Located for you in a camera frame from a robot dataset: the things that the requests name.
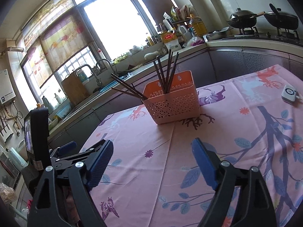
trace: kitchen faucet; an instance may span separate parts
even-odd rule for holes
[[[107,60],[107,59],[101,59],[101,60],[98,60],[98,61],[97,61],[97,63],[96,63],[96,66],[99,66],[99,68],[100,68],[100,69],[102,69],[102,67],[101,67],[101,62],[102,62],[102,61],[104,61],[104,60],[108,62],[108,64],[109,64],[110,68],[111,68],[111,69],[112,69],[112,71],[113,71],[113,73],[115,73],[113,66],[111,65],[110,61],[109,61],[109,60]]]
[[[75,70],[76,76],[78,76],[77,71],[80,70],[81,68],[85,67],[85,66],[88,66],[89,69],[91,70],[91,73],[94,75],[94,77],[95,77],[95,79],[96,79],[96,81],[97,81],[97,85],[98,85],[100,88],[103,88],[104,85],[102,84],[101,80],[97,77],[96,73],[93,71],[93,69],[92,69],[92,68],[90,67],[90,65],[88,65],[88,64],[84,64],[84,65],[78,67],[78,68]]]

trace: ceiling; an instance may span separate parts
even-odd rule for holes
[[[0,38],[13,38],[19,29],[47,0],[17,0],[0,26]]]

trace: pink basket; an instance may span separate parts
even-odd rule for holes
[[[145,86],[143,101],[156,124],[199,117],[200,105],[191,71],[174,75],[171,92],[163,94],[159,80]]]

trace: dining table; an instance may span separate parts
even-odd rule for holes
[[[281,98],[285,85],[297,89],[293,105]],[[199,117],[157,125],[144,105],[108,115],[80,151],[102,139],[114,145],[90,192],[102,219],[108,227],[198,226],[215,194],[192,153],[199,138],[220,160],[259,168],[277,226],[285,226],[303,199],[300,93],[303,82],[274,65],[198,88]],[[231,225],[239,192],[235,187],[223,227]]]

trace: wooden cutting board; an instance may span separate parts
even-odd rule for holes
[[[70,102],[75,106],[90,96],[75,72],[62,81],[62,86]]]

